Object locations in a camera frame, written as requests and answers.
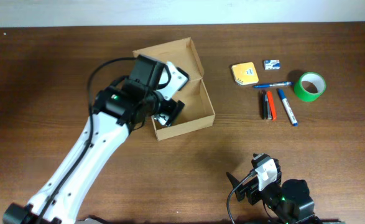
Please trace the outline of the green tape roll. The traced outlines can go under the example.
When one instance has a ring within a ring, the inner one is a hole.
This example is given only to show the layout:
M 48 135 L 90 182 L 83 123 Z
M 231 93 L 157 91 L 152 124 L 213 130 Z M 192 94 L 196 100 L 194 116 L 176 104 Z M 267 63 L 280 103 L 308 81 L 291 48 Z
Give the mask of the green tape roll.
M 315 101 L 326 90 L 326 81 L 318 73 L 304 73 L 294 85 L 294 93 L 305 102 Z

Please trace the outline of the yellow sticky note pad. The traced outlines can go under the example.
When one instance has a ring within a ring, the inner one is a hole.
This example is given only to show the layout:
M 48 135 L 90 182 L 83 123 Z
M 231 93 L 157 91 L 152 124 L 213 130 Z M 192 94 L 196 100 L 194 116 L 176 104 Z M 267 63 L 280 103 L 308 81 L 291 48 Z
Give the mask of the yellow sticky note pad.
M 259 81 L 253 62 L 239 63 L 231 66 L 233 77 L 238 85 L 251 85 Z

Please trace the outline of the brown cardboard box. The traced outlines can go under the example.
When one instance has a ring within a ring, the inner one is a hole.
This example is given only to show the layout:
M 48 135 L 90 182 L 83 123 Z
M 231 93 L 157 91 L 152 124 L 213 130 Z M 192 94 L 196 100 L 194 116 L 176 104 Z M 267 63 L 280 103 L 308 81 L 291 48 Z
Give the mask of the brown cardboard box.
M 161 141 L 213 125 L 215 111 L 206 90 L 201 64 L 195 44 L 190 37 L 144 49 L 134 50 L 133 56 L 144 54 L 162 62 L 170 61 L 189 74 L 189 82 L 173 96 L 185 106 L 173 125 L 167 127 L 153 120 L 156 138 Z

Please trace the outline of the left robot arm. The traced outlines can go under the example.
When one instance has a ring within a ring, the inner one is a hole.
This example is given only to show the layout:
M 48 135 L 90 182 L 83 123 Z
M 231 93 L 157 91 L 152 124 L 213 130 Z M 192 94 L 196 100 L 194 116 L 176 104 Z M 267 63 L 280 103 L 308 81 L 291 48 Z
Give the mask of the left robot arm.
M 93 182 L 108 159 L 130 134 L 151 116 L 171 126 L 185 106 L 173 100 L 189 81 L 187 72 L 172 62 L 146 55 L 131 58 L 134 67 L 93 95 L 95 75 L 113 63 L 96 68 L 87 83 L 88 120 L 66 158 L 48 182 L 26 205 L 10 204 L 3 223 L 75 223 Z

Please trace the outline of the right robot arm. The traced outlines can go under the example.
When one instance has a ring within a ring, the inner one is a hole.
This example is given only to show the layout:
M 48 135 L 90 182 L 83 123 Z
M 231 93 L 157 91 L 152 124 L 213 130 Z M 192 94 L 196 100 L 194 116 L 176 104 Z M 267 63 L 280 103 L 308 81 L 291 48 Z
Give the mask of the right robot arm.
M 263 207 L 276 214 L 268 216 L 267 223 L 282 224 L 320 224 L 341 223 L 337 219 L 321 219 L 315 215 L 315 203 L 305 180 L 289 179 L 281 181 L 282 172 L 279 160 L 268 154 L 253 154 L 251 169 L 243 180 L 226 173 L 233 189 L 226 200 L 229 219 L 234 223 L 230 209 L 233 195 L 240 202 L 245 198 L 251 205 L 262 202 Z

